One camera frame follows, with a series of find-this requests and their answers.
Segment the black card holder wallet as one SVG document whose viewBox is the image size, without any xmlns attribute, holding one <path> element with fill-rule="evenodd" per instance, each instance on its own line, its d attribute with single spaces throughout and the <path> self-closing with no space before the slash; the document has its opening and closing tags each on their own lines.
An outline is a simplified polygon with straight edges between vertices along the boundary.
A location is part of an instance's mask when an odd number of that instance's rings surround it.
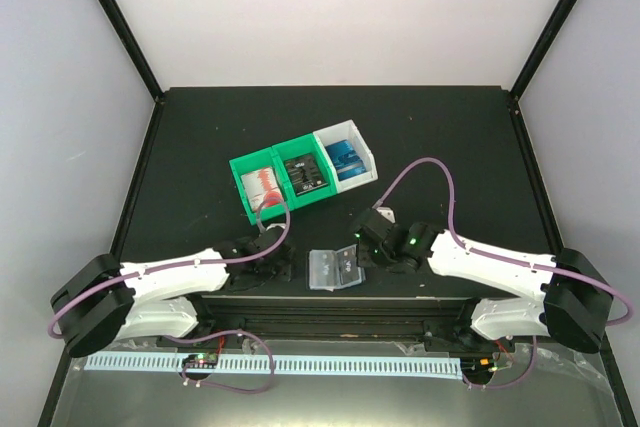
<svg viewBox="0 0 640 427">
<path fill-rule="evenodd" d="M 310 290 L 333 292 L 362 284 L 365 271 L 358 264 L 357 245 L 339 250 L 311 250 L 307 257 Z"/>
</svg>

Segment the green bin with red cards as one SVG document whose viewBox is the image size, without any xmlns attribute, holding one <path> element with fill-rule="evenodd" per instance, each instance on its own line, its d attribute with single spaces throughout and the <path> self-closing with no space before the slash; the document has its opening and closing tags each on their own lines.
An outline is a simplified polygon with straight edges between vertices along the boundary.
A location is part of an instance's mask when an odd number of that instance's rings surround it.
<svg viewBox="0 0 640 427">
<path fill-rule="evenodd" d="M 279 201 L 283 201 L 290 211 L 294 210 L 291 183 L 283 161 L 273 147 L 233 158 L 229 165 L 251 225 L 257 224 L 257 212 L 262 204 L 262 221 L 284 214 Z"/>
</svg>

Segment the white bin with blue cards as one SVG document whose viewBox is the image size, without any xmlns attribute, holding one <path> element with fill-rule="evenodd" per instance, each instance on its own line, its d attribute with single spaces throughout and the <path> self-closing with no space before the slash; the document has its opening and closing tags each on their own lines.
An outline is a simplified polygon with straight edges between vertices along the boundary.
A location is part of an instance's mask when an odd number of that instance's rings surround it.
<svg viewBox="0 0 640 427">
<path fill-rule="evenodd" d="M 338 194 L 378 179 L 374 156 L 353 120 L 313 132 Z"/>
</svg>

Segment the green bin with black cards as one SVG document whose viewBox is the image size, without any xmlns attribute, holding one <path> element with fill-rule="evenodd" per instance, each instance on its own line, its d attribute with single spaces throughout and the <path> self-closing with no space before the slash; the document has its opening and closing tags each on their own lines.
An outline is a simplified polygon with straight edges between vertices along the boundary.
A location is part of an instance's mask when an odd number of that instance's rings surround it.
<svg viewBox="0 0 640 427">
<path fill-rule="evenodd" d="M 283 174 L 285 198 L 292 210 L 337 193 L 329 161 L 313 134 L 273 146 L 275 165 Z"/>
</svg>

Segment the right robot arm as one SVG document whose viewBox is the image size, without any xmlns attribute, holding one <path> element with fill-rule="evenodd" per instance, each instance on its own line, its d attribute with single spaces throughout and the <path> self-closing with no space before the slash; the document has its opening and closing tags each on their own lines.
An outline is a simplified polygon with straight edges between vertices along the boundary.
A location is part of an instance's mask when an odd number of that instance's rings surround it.
<svg viewBox="0 0 640 427">
<path fill-rule="evenodd" d="M 593 354 L 603 343 L 614 294 L 581 252 L 557 255 L 516 252 L 469 239 L 424 222 L 403 227 L 389 210 L 369 208 L 356 220 L 357 258 L 364 268 L 416 273 L 483 284 L 505 299 L 471 303 L 451 332 L 467 350 L 508 336 L 549 337 L 572 350 Z"/>
</svg>

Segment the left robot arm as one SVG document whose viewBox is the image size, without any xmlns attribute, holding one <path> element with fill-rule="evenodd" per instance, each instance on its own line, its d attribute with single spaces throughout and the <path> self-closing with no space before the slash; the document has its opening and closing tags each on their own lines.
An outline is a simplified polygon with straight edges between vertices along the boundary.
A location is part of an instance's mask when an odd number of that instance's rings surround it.
<svg viewBox="0 0 640 427">
<path fill-rule="evenodd" d="M 202 346 L 213 338 L 215 323 L 195 295 L 243 291 L 288 276 L 294 257 L 283 224 L 174 259 L 134 263 L 102 254 L 52 296 L 49 332 L 72 358 L 139 337 L 184 338 Z"/>
</svg>

